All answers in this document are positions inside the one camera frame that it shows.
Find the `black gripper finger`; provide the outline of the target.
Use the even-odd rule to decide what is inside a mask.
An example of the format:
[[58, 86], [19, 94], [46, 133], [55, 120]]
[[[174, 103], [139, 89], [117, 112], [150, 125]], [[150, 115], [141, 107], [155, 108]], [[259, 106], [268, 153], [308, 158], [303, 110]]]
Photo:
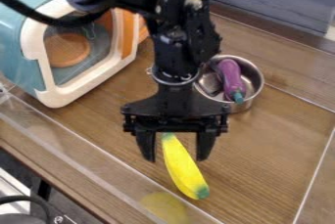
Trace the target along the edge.
[[196, 160], [204, 161], [210, 155], [216, 142], [216, 134], [197, 132], [196, 134]]
[[138, 131], [137, 143], [142, 157], [147, 161], [155, 162], [155, 133], [153, 131]]

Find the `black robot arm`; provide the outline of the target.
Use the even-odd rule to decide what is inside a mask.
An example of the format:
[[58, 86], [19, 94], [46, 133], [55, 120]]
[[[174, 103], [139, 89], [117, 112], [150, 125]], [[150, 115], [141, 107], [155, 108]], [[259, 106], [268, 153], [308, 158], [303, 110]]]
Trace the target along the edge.
[[209, 17], [209, 0], [66, 0], [84, 13], [55, 19], [21, 0], [0, 0], [23, 16], [52, 26], [76, 27], [95, 21], [107, 10], [141, 15], [154, 47], [151, 78], [158, 85], [149, 98], [122, 106], [123, 130], [137, 137], [139, 151], [155, 160], [155, 134], [194, 132], [196, 159], [208, 159], [216, 137], [228, 131], [229, 107], [206, 99], [194, 89], [205, 63], [220, 53], [222, 37]]

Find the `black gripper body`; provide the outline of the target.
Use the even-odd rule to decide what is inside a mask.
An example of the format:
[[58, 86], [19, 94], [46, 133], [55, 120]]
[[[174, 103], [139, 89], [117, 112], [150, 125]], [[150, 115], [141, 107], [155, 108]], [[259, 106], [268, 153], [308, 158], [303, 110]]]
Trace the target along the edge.
[[122, 106], [123, 130], [133, 135], [141, 130], [204, 132], [214, 136], [226, 133], [231, 108], [194, 89], [201, 71], [178, 76], [151, 67], [149, 74], [158, 85], [157, 93]]

